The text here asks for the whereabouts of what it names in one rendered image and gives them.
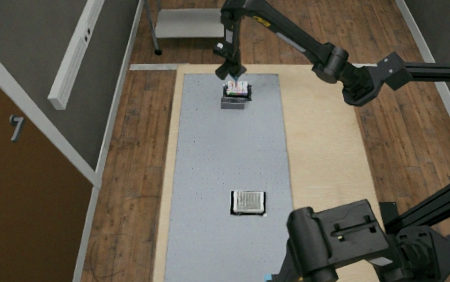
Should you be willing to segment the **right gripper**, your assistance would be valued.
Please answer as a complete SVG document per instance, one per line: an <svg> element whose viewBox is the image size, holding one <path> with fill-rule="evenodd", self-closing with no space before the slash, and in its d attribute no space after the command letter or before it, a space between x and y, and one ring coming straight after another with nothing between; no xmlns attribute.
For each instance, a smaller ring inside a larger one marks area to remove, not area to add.
<svg viewBox="0 0 450 282"><path fill-rule="evenodd" d="M240 60L240 62L238 62L239 63L239 67L240 67L240 71L238 72L238 73L236 73L235 75L233 74L233 73L229 73L229 75L235 80L235 81L238 81L238 79L239 79L239 77L241 76L241 74L243 74L243 73L245 73L246 71L247 71L247 68L246 67L244 67L242 64L241 64L241 60ZM237 64L238 64L237 63ZM237 77L237 79L236 79L236 77Z"/></svg>

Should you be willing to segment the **white grid rack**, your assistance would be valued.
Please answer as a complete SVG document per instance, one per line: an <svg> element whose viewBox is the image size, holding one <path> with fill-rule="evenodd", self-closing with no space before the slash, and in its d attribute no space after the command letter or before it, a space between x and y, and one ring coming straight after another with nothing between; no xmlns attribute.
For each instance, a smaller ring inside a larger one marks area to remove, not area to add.
<svg viewBox="0 0 450 282"><path fill-rule="evenodd" d="M236 200L236 198L237 198L237 200ZM240 203L239 203L239 201L240 201ZM240 204L240 206L239 206L239 204ZM263 192L234 191L234 212L261 212L261 213L263 213Z"/></svg>

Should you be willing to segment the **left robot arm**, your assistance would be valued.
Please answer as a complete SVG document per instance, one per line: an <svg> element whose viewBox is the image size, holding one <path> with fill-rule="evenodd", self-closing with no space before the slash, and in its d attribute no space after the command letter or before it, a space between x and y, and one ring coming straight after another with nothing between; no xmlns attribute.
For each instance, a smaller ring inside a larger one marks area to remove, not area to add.
<svg viewBox="0 0 450 282"><path fill-rule="evenodd" d="M286 226L286 255L272 282L336 282L336 269L362 260L373 266L379 282L441 279L432 233L386 235L368 199L319 212L301 207L289 214Z"/></svg>

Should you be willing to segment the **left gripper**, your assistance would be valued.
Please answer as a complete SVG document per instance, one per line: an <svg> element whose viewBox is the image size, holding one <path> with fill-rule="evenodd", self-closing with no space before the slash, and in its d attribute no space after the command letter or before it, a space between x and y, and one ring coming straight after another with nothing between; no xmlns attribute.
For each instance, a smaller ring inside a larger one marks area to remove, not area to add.
<svg viewBox="0 0 450 282"><path fill-rule="evenodd" d="M265 282L272 282L272 278L274 278L278 274L265 274L264 275L264 281Z"/></svg>

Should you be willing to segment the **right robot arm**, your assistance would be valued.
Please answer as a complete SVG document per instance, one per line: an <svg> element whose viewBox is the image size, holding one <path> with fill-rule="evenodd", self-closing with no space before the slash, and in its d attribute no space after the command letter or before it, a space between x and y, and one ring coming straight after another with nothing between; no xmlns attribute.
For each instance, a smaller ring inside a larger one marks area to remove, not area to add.
<svg viewBox="0 0 450 282"><path fill-rule="evenodd" d="M313 64L311 71L316 73L317 78L329 84L341 81L353 102L375 89L365 65L359 68L347 62L349 58L347 51L334 46L331 42L324 43L326 45L324 46L266 0L226 0L220 12L221 24L228 27L234 24L232 29L224 26L223 44L216 42L213 47L213 54L220 57L224 54L223 58L225 58L225 63L215 69L217 77L221 80L225 80L230 72L235 75L240 71L238 63L241 60L240 42L237 42L237 39L239 39L241 17L245 14L246 17L258 21L305 55ZM236 50L235 47L237 47Z"/></svg>

